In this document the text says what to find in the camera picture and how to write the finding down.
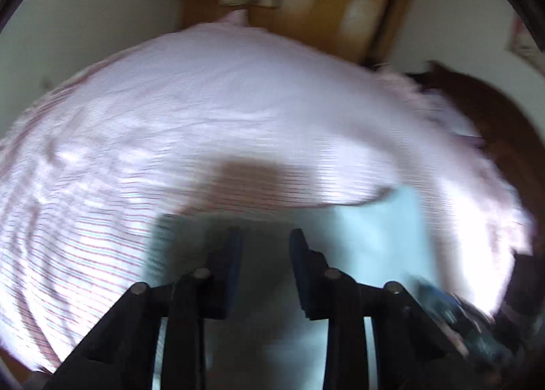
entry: striped fabric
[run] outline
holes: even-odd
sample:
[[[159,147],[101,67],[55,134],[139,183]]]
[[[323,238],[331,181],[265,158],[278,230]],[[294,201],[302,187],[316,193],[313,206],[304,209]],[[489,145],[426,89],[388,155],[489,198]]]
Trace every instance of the striped fabric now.
[[[527,250],[494,167],[354,65],[206,24],[100,62],[0,144],[0,339],[55,370],[141,276],[163,213],[355,204],[417,188],[443,286],[491,311]]]

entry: screw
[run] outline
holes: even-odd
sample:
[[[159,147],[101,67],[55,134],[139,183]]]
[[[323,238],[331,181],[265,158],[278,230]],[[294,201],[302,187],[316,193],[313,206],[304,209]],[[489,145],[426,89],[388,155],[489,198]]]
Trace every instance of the screw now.
[[[341,272],[336,268],[328,268],[325,271],[324,276],[328,279],[339,279],[341,277]]]
[[[210,276],[210,270],[206,267],[196,268],[193,272],[193,277],[195,279],[207,279]]]
[[[400,294],[403,291],[403,286],[396,281],[390,281],[384,286],[389,292],[392,292],[395,295]]]
[[[131,287],[131,293],[133,295],[141,295],[148,289],[148,284],[146,283],[136,283]]]

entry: white wall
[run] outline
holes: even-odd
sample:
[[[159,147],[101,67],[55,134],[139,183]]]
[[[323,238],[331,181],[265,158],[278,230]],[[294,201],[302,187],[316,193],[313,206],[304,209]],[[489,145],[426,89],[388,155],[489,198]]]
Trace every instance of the white wall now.
[[[507,0],[414,0],[389,61],[426,70],[435,59],[496,86],[545,138],[545,76],[506,49],[514,10]]]
[[[78,70],[175,31],[180,0],[24,0],[0,33],[0,137]]]

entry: brown furniture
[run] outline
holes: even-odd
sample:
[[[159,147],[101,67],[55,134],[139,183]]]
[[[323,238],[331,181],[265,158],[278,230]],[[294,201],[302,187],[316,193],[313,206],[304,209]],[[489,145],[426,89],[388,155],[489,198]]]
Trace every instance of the brown furniture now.
[[[281,0],[277,9],[184,0],[183,28],[248,8],[249,23],[352,62],[384,60],[411,0]]]
[[[545,255],[545,146],[513,101],[472,76],[431,63],[415,76],[426,88],[439,88],[475,124],[486,141],[484,152],[513,185],[522,205],[534,216],[535,255]]]

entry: wrinkled fabric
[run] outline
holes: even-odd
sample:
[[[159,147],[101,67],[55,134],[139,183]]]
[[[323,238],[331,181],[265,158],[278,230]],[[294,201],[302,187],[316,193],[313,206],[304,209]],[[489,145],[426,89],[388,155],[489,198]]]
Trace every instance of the wrinkled fabric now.
[[[511,250],[516,195],[479,153],[360,67],[268,34],[203,24],[90,67],[0,145],[0,339],[55,370],[141,276],[161,214],[422,196],[442,286],[483,311]]]

